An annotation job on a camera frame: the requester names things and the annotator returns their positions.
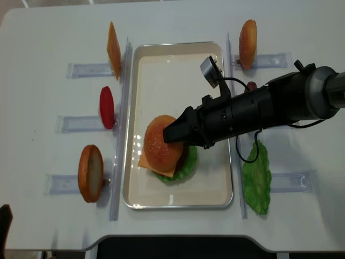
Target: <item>top bun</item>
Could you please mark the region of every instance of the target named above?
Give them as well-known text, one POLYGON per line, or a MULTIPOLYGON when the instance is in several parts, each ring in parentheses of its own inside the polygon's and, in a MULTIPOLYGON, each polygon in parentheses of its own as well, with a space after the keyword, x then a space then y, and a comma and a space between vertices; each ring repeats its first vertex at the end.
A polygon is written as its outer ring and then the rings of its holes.
POLYGON ((257 48, 257 24, 254 20, 248 20, 242 27, 239 36, 239 60, 244 69, 250 69, 254 62, 257 48))
POLYGON ((179 160, 183 142, 165 143, 163 129, 176 119, 169 115, 156 117, 147 127, 144 137, 144 151, 147 161, 157 171, 169 171, 175 168, 179 160))

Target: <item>bottom bun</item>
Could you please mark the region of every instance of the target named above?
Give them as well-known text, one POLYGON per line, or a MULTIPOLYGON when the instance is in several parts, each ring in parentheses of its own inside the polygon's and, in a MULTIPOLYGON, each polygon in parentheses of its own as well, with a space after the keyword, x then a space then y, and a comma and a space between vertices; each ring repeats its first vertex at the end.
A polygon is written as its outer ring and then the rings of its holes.
POLYGON ((87 145, 81 152, 78 185, 86 202, 97 202, 103 182, 103 159, 95 145, 87 145))

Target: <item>metal tray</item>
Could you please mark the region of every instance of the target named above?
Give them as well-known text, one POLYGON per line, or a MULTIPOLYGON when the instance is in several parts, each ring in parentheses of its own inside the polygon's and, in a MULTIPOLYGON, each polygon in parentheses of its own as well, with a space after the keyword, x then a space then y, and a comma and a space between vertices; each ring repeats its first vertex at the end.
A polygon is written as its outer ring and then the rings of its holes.
POLYGON ((230 150, 227 140, 209 150, 198 148, 192 177, 165 184, 153 172, 138 167, 148 124, 162 114, 177 118, 188 106, 197 107, 207 94, 220 95, 204 78, 200 64, 208 56, 223 68, 216 43, 144 45, 133 60, 133 87, 127 125, 122 191, 133 209, 227 206, 233 197, 230 150))

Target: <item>cheese slice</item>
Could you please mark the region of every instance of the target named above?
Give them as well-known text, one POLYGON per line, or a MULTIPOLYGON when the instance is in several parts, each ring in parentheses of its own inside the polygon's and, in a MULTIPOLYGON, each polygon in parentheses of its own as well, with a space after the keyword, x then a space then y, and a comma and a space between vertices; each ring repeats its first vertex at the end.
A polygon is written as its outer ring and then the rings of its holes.
POLYGON ((175 172, 175 166, 171 170, 169 170, 167 172, 159 172, 156 169, 154 169, 149 164, 149 162, 147 161, 144 148, 141 150, 141 155, 140 155, 140 158, 139 158, 138 166, 146 168, 146 169, 149 169, 149 170, 152 170, 152 171, 156 172, 157 174, 161 174, 161 175, 164 175, 164 176, 170 177, 170 178, 174 175, 174 172, 175 172))
POLYGON ((119 80, 121 68, 121 51, 113 22, 110 22, 107 52, 114 69, 115 77, 117 80, 119 80))

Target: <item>black floor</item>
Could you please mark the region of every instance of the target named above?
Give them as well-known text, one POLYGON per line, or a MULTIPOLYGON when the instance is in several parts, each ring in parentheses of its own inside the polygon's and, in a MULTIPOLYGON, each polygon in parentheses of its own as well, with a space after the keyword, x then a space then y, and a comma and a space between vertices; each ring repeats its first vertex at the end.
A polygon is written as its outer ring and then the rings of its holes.
MULTIPOLYGON (((97 259, 108 258, 276 258, 240 237, 111 237, 98 245, 97 259)), ((290 259, 338 259, 342 253, 290 253, 290 259)))

